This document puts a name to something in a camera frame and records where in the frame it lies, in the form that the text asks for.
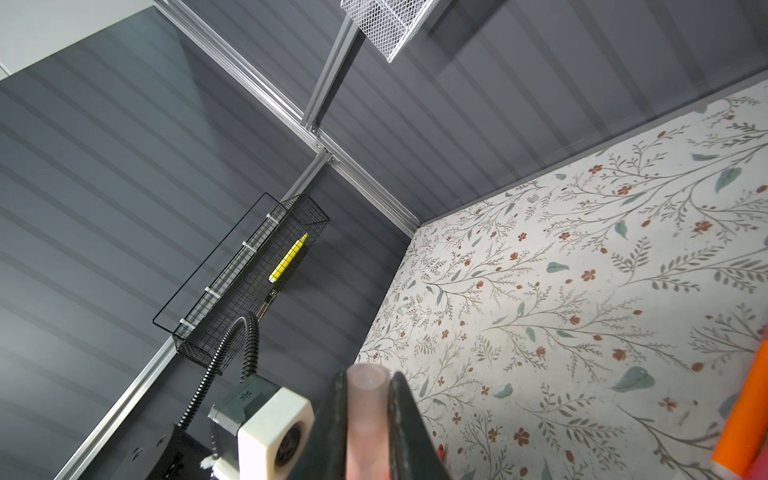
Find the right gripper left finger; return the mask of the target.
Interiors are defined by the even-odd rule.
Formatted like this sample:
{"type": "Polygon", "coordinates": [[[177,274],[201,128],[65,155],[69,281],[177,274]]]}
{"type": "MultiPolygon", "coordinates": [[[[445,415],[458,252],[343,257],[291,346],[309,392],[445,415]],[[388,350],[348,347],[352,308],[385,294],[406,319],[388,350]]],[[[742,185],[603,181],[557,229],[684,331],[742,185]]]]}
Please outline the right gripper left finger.
{"type": "Polygon", "coordinates": [[[290,480],[345,479],[347,470],[348,376],[337,372],[329,394],[316,414],[307,443],[290,480]]]}

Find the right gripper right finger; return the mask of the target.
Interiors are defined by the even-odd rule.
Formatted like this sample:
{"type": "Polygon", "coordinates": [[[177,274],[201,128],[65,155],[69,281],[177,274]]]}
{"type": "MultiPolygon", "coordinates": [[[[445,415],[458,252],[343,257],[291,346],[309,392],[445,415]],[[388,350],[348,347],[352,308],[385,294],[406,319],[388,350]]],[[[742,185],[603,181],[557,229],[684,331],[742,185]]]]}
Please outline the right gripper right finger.
{"type": "Polygon", "coordinates": [[[450,479],[402,372],[395,372],[389,384],[387,422],[391,479],[450,479]]]}

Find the orange marker pen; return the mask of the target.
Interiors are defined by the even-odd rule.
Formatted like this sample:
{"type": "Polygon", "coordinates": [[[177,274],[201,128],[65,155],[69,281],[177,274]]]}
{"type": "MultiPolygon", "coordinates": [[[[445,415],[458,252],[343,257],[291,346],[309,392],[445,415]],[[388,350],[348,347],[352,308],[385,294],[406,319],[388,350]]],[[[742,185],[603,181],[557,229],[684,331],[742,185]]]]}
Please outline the orange marker pen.
{"type": "Polygon", "coordinates": [[[767,468],[757,467],[766,434],[767,338],[763,338],[712,454],[715,472],[724,479],[767,474],[767,468]]]}

